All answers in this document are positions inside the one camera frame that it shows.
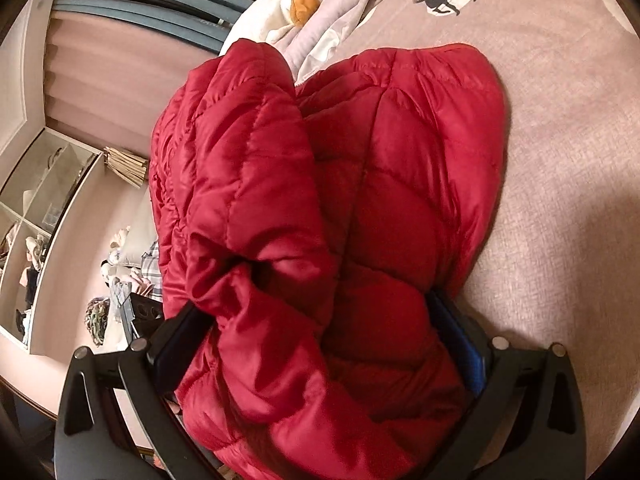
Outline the blue curtain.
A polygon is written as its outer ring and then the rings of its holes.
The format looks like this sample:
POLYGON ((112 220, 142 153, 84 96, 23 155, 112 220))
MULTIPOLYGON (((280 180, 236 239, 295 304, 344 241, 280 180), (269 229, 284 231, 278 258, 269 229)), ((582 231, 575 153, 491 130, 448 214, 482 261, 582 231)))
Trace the blue curtain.
POLYGON ((54 0, 53 9, 109 18, 219 54, 254 0, 54 0))

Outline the plaid shirt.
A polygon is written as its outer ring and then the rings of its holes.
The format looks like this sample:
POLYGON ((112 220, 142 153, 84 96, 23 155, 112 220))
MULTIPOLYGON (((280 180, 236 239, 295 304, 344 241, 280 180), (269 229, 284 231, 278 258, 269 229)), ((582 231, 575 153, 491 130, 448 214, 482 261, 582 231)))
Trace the plaid shirt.
POLYGON ((163 302, 162 272, 160 272, 160 246, 156 240, 141 255, 140 272, 142 278, 150 286, 148 297, 163 302))

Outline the white goose plush toy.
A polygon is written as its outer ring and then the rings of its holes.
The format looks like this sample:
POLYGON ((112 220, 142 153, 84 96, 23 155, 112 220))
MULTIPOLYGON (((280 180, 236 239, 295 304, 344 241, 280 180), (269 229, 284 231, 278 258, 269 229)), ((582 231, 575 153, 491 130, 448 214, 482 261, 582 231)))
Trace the white goose plush toy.
POLYGON ((219 52, 239 39, 275 44, 293 28, 303 27, 322 0, 255 0, 236 20, 219 52))

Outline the small plush toys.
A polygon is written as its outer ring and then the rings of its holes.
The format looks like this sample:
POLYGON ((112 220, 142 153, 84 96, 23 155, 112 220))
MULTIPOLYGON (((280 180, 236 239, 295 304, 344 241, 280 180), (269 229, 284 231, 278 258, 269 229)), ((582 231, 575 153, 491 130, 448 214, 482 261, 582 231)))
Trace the small plush toys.
POLYGON ((123 281, 130 274, 130 266, 122 258, 122 251, 130 232, 130 227, 125 226, 119 229, 111 238, 108 244, 107 257, 100 263, 100 274, 107 287, 111 287, 118 281, 123 281))

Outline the pink curtain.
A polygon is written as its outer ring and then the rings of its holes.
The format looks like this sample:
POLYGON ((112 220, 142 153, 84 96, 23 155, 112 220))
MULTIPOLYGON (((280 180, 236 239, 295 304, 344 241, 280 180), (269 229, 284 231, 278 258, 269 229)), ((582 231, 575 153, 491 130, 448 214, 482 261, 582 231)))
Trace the pink curtain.
POLYGON ((47 126, 97 148, 149 155, 160 112, 189 70, 210 58, 137 25, 53 11, 44 55, 47 126))

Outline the polka dot bed sheet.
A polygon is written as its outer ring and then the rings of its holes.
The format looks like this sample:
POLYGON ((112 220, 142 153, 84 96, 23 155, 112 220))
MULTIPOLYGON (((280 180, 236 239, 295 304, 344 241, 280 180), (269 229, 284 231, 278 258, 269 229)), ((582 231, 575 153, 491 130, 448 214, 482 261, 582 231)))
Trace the polka dot bed sheet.
POLYGON ((320 70, 370 48, 464 42, 510 107, 506 175, 454 304, 490 338, 562 344, 584 479, 639 474, 639 7, 634 0, 383 0, 320 70))

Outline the lilac duvet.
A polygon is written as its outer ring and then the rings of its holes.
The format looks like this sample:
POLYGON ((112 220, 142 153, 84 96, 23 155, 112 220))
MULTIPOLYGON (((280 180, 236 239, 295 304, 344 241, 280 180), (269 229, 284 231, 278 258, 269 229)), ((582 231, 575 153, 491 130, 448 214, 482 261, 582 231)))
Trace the lilac duvet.
POLYGON ((322 0, 308 22, 276 43, 301 84, 329 61, 364 16, 383 0, 322 0))

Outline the pink clothes pile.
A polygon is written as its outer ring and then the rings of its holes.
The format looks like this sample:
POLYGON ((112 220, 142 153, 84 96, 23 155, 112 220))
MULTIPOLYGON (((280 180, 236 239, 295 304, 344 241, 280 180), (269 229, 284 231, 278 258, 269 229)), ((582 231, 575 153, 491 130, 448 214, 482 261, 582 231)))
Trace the pink clothes pile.
POLYGON ((130 284, 131 291, 142 297, 151 297, 154 285, 145 278, 138 269, 131 269, 125 276, 125 281, 130 284))

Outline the striped hanging cloth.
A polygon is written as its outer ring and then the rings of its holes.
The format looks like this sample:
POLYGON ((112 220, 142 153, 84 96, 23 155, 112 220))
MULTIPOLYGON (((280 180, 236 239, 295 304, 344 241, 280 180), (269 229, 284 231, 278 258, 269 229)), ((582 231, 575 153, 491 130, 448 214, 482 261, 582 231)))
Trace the striped hanging cloth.
POLYGON ((149 161, 146 158, 110 146, 104 148, 103 154, 107 168, 134 188, 142 188, 148 180, 149 161))

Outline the white wall shelf unit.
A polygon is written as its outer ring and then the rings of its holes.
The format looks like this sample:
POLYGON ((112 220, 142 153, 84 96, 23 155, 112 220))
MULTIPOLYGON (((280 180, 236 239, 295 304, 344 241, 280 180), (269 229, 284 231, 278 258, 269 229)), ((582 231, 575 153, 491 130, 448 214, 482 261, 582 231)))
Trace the white wall shelf unit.
POLYGON ((100 162, 95 148, 44 128, 1 185, 1 333, 27 351, 58 231, 100 162))

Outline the red puffer jacket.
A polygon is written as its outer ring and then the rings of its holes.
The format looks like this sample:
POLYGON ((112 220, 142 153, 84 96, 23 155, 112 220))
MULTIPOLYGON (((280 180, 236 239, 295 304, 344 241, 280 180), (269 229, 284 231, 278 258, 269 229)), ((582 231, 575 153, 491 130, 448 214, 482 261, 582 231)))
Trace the red puffer jacket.
POLYGON ((158 118, 163 307, 215 321, 176 389, 247 479, 397 479, 471 403, 426 294, 457 295, 498 203, 506 97, 477 48, 363 51, 296 84, 237 41, 158 118))

